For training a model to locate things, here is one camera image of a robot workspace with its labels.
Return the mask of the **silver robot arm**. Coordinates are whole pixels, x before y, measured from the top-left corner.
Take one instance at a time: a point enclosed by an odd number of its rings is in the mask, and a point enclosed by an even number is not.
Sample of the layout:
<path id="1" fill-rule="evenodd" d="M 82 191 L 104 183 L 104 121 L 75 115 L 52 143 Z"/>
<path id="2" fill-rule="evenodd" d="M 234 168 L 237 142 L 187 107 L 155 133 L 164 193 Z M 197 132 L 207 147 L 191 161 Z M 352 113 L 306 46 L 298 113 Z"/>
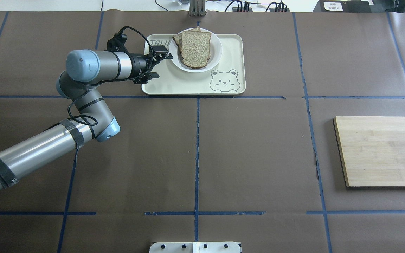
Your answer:
<path id="1" fill-rule="evenodd" d="M 80 149 L 88 141 L 104 142 L 119 133 L 119 123 L 97 87 L 105 82 L 128 80 L 146 84 L 159 77 L 152 68 L 172 58 L 163 45 L 151 46 L 144 55 L 130 53 L 123 46 L 105 51 L 71 51 L 56 88 L 72 101 L 71 106 L 76 106 L 79 115 L 69 114 L 69 118 L 42 133 L 1 151 L 0 190 L 14 186 L 24 176 Z"/>

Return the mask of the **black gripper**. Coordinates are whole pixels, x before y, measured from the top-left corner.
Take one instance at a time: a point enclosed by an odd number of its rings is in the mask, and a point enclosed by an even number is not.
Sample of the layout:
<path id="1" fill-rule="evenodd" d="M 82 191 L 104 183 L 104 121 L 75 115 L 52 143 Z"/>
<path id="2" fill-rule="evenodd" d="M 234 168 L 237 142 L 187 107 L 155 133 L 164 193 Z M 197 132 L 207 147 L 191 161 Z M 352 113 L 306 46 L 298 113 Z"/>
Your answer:
<path id="1" fill-rule="evenodd" d="M 132 55 L 132 81 L 135 84 L 147 84 L 149 80 L 159 78 L 152 68 L 164 59 L 174 59 L 174 56 L 164 45 L 153 45 L 147 55 L 134 53 Z"/>

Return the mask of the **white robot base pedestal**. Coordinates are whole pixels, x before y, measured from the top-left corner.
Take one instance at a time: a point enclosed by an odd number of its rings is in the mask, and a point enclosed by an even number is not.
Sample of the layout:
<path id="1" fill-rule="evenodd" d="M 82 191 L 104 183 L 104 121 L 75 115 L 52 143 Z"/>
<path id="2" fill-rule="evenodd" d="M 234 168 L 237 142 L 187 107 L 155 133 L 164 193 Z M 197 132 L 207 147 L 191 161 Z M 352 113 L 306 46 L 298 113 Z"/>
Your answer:
<path id="1" fill-rule="evenodd" d="M 222 242 L 157 242 L 151 244 L 150 253 L 241 253 L 241 243 Z"/>

